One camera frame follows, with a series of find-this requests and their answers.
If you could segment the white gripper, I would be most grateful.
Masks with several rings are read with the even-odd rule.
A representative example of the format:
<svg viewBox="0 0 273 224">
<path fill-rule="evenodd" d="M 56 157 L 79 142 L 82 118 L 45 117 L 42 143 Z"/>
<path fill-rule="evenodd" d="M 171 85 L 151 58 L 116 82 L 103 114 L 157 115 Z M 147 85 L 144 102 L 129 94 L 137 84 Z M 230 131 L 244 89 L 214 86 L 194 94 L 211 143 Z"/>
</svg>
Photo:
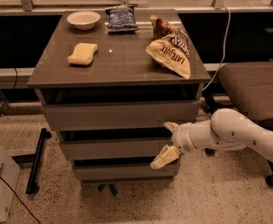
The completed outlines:
<svg viewBox="0 0 273 224">
<path fill-rule="evenodd" d="M 158 170 L 179 158 L 180 154 L 185 154 L 193 149 L 190 140 L 191 123 L 178 125 L 175 122 L 164 122 L 163 126 L 172 133 L 171 141 L 173 146 L 165 145 L 159 154 L 151 162 L 150 167 Z"/>
</svg>

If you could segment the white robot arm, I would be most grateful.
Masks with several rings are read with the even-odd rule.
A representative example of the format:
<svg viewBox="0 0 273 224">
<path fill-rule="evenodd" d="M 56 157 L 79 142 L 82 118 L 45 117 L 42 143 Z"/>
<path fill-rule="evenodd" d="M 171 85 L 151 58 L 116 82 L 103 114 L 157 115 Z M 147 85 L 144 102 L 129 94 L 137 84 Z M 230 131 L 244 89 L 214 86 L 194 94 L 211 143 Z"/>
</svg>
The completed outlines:
<svg viewBox="0 0 273 224">
<path fill-rule="evenodd" d="M 211 118 L 196 123 L 165 122 L 172 145 L 165 145 L 151 162 L 157 170 L 196 149 L 239 150 L 249 147 L 273 162 L 273 132 L 257 125 L 238 111 L 222 108 Z"/>
</svg>

